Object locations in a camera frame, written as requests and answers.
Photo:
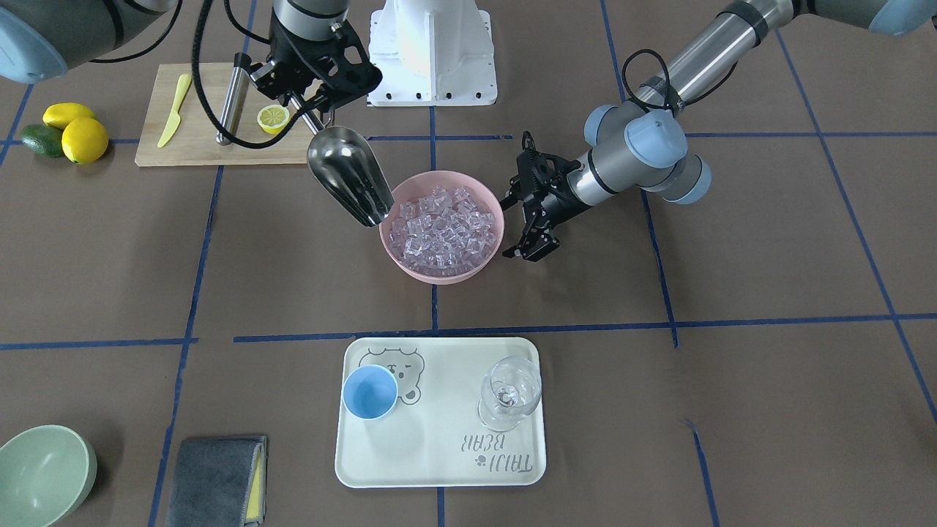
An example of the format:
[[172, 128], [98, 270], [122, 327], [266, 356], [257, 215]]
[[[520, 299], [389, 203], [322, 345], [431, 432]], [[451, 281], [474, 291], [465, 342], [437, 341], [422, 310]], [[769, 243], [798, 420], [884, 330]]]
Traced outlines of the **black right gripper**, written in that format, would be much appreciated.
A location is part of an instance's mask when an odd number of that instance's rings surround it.
[[325, 40], [306, 40], [272, 20], [270, 53], [264, 63], [251, 64], [249, 79], [267, 99], [286, 104], [305, 96], [314, 81], [320, 81], [309, 105], [317, 111], [335, 111], [366, 96], [384, 76], [369, 59], [360, 37], [350, 23], [337, 32], [328, 29]]

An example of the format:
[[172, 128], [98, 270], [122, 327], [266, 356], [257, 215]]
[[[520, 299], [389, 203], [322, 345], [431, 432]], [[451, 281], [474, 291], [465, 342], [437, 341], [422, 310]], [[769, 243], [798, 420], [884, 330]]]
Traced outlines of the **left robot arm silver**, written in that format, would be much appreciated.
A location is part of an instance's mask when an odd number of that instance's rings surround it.
[[574, 160], [541, 152], [526, 131], [501, 200], [522, 204], [524, 229], [503, 251], [509, 259], [539, 261], [558, 249], [556, 226], [632, 187], [669, 203], [691, 204], [712, 185], [712, 170], [688, 149], [679, 114], [726, 81], [747, 51], [770, 31], [803, 14], [840, 21], [873, 33], [900, 36], [935, 20], [933, 1], [735, 1], [660, 71], [630, 90], [619, 106], [589, 114], [583, 137], [589, 150]]

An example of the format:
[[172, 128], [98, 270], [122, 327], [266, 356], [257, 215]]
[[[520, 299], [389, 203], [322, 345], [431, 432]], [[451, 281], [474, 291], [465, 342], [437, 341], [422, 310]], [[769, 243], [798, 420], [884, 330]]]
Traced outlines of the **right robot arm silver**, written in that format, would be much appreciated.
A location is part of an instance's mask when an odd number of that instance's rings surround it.
[[[311, 106], [328, 113], [382, 81], [354, 27], [347, 1], [275, 1], [264, 62], [236, 63], [268, 99], [300, 100], [314, 81]], [[4, 1], [2, 75], [20, 83], [64, 76], [133, 40], [171, 8], [168, 1]]]

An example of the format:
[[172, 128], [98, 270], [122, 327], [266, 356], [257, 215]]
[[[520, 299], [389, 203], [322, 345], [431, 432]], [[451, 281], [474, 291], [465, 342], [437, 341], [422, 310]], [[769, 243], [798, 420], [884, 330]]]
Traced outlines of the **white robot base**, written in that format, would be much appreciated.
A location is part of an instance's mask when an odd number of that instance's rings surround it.
[[495, 49], [488, 11], [475, 1], [387, 1], [370, 16], [368, 53], [381, 83], [371, 107], [495, 104]]

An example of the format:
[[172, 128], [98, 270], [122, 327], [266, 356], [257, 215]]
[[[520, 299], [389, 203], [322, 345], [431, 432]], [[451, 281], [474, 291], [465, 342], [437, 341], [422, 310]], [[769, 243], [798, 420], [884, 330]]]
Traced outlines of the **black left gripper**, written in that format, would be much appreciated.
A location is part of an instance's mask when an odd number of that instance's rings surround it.
[[499, 206], [504, 212], [521, 203], [525, 225], [518, 243], [503, 250], [502, 256], [541, 261], [560, 247], [553, 227], [590, 208], [577, 197], [569, 181], [569, 176], [583, 169], [583, 163], [539, 151], [529, 131], [522, 134], [521, 143], [517, 180], [509, 181]]

